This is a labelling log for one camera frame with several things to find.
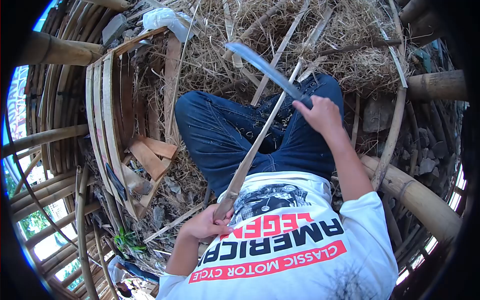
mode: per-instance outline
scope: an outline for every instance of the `hand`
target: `hand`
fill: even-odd
[[[213,212],[220,204],[212,204],[204,211],[194,216],[180,229],[181,235],[194,237],[196,239],[203,239],[212,235],[230,234],[233,228],[227,226],[233,216],[233,209],[231,209],[224,220],[213,220]]]
[[[293,101],[293,107],[302,114],[315,131],[320,133],[324,139],[335,138],[339,131],[344,131],[340,110],[330,98],[311,96],[310,99],[313,104],[312,109],[308,109],[297,100]]]

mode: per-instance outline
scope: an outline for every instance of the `hair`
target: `hair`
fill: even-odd
[[[120,294],[122,296],[124,296],[125,298],[130,298],[132,296],[132,291],[131,290],[124,291],[121,288],[119,288],[118,290],[119,290]]]

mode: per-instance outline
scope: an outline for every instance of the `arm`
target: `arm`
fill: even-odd
[[[217,206],[218,204],[210,205],[183,224],[167,263],[166,272],[168,274],[190,275],[198,264],[200,239],[212,235],[229,234],[233,231],[232,227],[227,226],[232,218],[233,210],[227,213],[225,220],[216,220],[214,223],[213,212]]]
[[[343,200],[356,200],[372,192],[373,187],[363,169],[363,164],[343,129],[338,106],[329,98],[318,96],[312,96],[312,103],[311,110],[299,101],[294,101],[293,106],[310,126],[324,137],[332,151]]]

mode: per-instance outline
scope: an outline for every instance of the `right hand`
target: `right hand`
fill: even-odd
[[[293,101],[296,108],[310,126],[320,133],[324,139],[335,138],[339,132],[343,132],[342,118],[338,106],[330,98],[311,96],[313,107],[308,109],[300,101]]]

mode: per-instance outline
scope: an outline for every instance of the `person in background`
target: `person in background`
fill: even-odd
[[[132,296],[132,291],[124,282],[122,282],[126,273],[130,274],[132,277],[137,277],[158,284],[157,275],[140,270],[137,265],[126,262],[118,255],[116,255],[108,264],[108,273],[110,274],[113,284],[117,286],[120,294],[126,298]]]

